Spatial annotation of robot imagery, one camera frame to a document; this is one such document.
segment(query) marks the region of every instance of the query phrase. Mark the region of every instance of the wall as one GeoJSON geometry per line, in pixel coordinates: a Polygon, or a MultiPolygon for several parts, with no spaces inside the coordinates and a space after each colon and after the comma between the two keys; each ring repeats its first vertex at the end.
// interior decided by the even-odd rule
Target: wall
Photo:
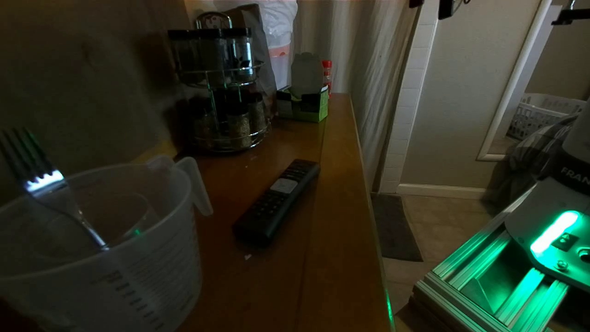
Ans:
{"type": "Polygon", "coordinates": [[[539,0],[474,0],[441,21],[403,174],[406,185],[486,189],[476,158],[539,0]]]}
{"type": "MultiPolygon", "coordinates": [[[[28,126],[69,174],[168,139],[179,99],[167,30],[183,0],[0,0],[0,130],[28,126]]],[[[17,195],[0,161],[0,204],[17,195]]]]}
{"type": "MultiPolygon", "coordinates": [[[[590,10],[590,0],[578,0],[590,10]]],[[[537,64],[528,93],[590,99],[590,21],[556,27],[537,64]]]]}

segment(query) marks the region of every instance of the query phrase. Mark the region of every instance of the tile floor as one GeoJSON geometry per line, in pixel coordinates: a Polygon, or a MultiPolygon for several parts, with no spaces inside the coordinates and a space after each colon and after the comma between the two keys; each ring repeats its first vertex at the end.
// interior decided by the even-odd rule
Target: tile floor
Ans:
{"type": "Polygon", "coordinates": [[[406,196],[403,202],[425,263],[384,259],[395,313],[408,305],[412,289],[419,279],[491,220],[489,211],[478,200],[406,196]]]}

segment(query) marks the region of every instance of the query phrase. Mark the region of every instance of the baseboard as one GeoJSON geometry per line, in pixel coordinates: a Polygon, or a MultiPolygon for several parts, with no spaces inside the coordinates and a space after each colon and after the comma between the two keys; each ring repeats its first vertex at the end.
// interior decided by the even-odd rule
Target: baseboard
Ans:
{"type": "Polygon", "coordinates": [[[489,196],[486,189],[474,187],[438,187],[438,185],[414,185],[401,183],[397,196],[436,196],[436,198],[462,198],[462,200],[484,200],[489,196]]]}

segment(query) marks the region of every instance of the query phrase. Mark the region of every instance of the cup handle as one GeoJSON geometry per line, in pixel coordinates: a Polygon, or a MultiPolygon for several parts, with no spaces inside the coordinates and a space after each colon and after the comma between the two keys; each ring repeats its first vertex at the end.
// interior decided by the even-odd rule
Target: cup handle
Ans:
{"type": "Polygon", "coordinates": [[[183,174],[187,174],[187,178],[191,180],[192,185],[192,206],[196,209],[200,209],[200,213],[203,217],[213,217],[214,215],[214,207],[211,206],[207,189],[205,189],[205,182],[202,178],[200,167],[196,163],[196,160],[192,158],[185,158],[179,163],[174,163],[168,156],[157,156],[154,160],[148,161],[148,169],[150,171],[172,171],[178,169],[183,174]]]}

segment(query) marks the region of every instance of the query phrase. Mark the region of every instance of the rug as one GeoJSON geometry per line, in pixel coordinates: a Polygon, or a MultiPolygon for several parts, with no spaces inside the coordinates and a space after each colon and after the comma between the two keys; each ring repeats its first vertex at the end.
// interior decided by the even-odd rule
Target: rug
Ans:
{"type": "Polygon", "coordinates": [[[371,202],[382,257],[423,263],[421,250],[406,220],[403,200],[395,196],[371,195],[371,202]]]}

